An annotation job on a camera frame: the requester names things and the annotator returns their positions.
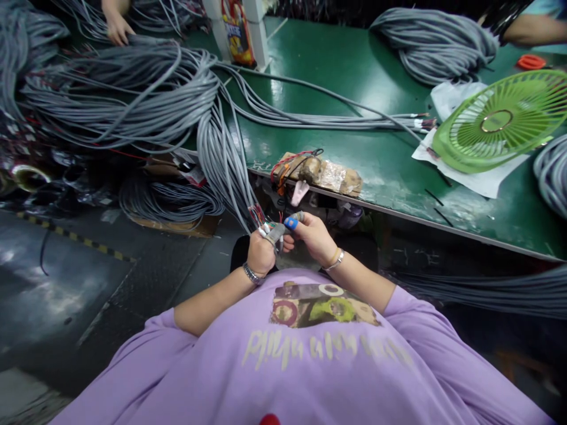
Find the wristwatch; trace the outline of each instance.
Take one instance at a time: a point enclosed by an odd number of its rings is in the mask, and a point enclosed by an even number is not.
[[[256,275],[256,273],[254,273],[252,271],[252,269],[250,268],[250,266],[248,266],[248,261],[245,262],[242,265],[242,268],[244,269],[244,272],[246,273],[246,276],[248,276],[248,278],[252,281],[252,283],[256,286],[260,286],[262,283],[264,283],[264,278],[259,277]]]

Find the green electric fan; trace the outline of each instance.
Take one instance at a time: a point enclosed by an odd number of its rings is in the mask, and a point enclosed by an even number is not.
[[[458,171],[488,171],[541,145],[566,118],[567,73],[522,72],[464,101],[436,131],[433,149]]]

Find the hand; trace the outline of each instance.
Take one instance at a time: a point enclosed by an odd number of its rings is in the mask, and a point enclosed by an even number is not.
[[[294,248],[294,238],[303,239],[309,254],[316,260],[321,267],[330,267],[337,254],[337,244],[329,235],[329,232],[319,217],[308,212],[304,212],[304,220],[298,223],[293,231],[293,237],[286,235],[283,238],[283,251],[289,252]]]
[[[258,277],[266,277],[275,263],[276,254],[273,253],[273,245],[265,240],[260,232],[256,230],[250,235],[248,267]]]
[[[108,38],[116,45],[128,44],[128,34],[136,34],[118,11],[105,11]]]

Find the graphic print on t-shirt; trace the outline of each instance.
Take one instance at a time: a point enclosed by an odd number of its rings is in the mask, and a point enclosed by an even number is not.
[[[296,285],[286,282],[275,290],[270,323],[308,328],[326,322],[382,324],[374,310],[334,284]]]

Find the gray cable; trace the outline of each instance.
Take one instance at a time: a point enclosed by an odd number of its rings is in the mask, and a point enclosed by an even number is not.
[[[158,181],[138,171],[126,178],[120,187],[119,202],[130,218],[158,223],[201,223],[205,215],[222,215],[224,205],[208,186],[198,188],[184,178]]]
[[[543,200],[567,220],[567,135],[543,148],[533,162],[533,172]]]
[[[408,73],[431,86],[477,81],[476,71],[494,59],[499,46],[473,20],[437,10],[388,9],[370,30],[384,34]]]
[[[442,302],[554,319],[567,319],[567,266],[530,276],[468,277],[393,274],[414,295]]]
[[[286,128],[394,129],[425,131],[434,120],[415,114],[382,114],[322,87],[273,77],[321,91],[375,117],[331,117],[287,113],[264,102],[236,72],[206,50],[170,40],[130,37],[131,45],[86,51],[84,57],[27,77],[22,92],[43,131],[92,149],[132,145],[147,153],[171,152],[197,131],[197,150],[211,189],[242,227],[254,230],[250,209],[258,202],[250,187],[237,113],[264,125]],[[252,112],[237,106],[213,70],[233,75]],[[236,131],[225,123],[228,104]]]
[[[106,18],[101,9],[87,0],[52,1],[75,19],[84,37],[110,43]],[[142,28],[151,32],[175,31],[183,37],[183,30],[203,16],[203,7],[194,0],[136,0],[126,19],[133,24],[134,30]]]
[[[27,0],[0,2],[0,31],[0,109],[8,118],[25,122],[15,100],[16,85],[27,72],[45,67],[57,55],[56,40],[69,31]]]

